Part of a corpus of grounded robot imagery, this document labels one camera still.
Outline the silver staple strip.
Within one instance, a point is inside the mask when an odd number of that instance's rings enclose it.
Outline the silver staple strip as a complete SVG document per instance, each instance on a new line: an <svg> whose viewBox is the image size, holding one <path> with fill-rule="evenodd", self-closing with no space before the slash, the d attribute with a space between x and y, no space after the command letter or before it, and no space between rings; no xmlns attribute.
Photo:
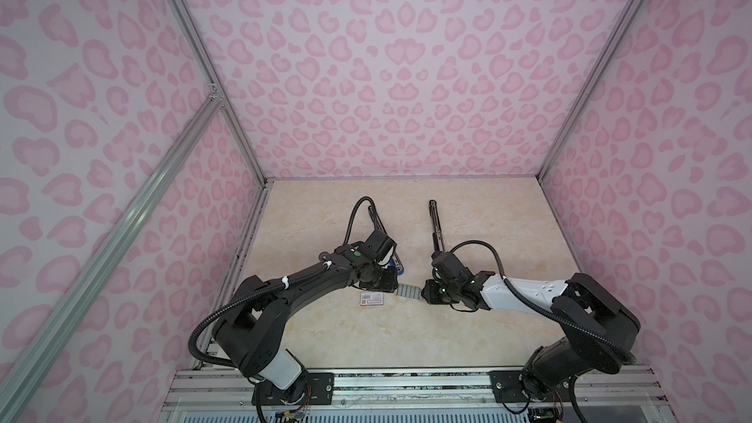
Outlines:
<svg viewBox="0 0 752 423"><path fill-rule="evenodd" d="M407 299L419 300L421 298L421 288L407 284L401 284L397 289L397 295Z"/></svg>

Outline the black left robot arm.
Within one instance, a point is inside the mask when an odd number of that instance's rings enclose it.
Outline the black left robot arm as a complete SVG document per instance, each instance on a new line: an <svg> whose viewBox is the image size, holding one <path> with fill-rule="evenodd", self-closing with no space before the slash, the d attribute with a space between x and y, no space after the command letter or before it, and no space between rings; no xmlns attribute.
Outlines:
<svg viewBox="0 0 752 423"><path fill-rule="evenodd" d="M241 284L235 300L256 293L223 313L211 328L213 340L229 365L247 378L262 378L296 398L307 387L307 370L281 348L290 318L322 297L351 286L368 292L393 292L397 272L390 262L396 243L388 238L345 244L319 255L318 263L282 278L262 282L252 276Z"/></svg>

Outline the red white staple box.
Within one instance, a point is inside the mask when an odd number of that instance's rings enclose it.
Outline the red white staple box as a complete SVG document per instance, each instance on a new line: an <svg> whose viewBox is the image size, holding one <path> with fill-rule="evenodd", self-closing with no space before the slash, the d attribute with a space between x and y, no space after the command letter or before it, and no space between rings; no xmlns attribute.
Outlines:
<svg viewBox="0 0 752 423"><path fill-rule="evenodd" d="M378 307L383 306L385 303L385 297L380 292L361 292L360 293L360 305L362 307Z"/></svg>

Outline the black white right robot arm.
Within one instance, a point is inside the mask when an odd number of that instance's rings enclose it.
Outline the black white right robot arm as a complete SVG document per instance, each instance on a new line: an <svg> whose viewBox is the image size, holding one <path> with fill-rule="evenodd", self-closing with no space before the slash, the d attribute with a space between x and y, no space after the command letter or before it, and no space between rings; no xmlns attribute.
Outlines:
<svg viewBox="0 0 752 423"><path fill-rule="evenodd" d="M439 272L426 281L421 297L430 305L460 306L465 313L520 311L559 325L564 337L537 348L510 387L499 395L542 401L571 377L597 370L617 374L636 361L632 348L640 332L636 316L591 276L539 281L482 271L475 276Z"/></svg>

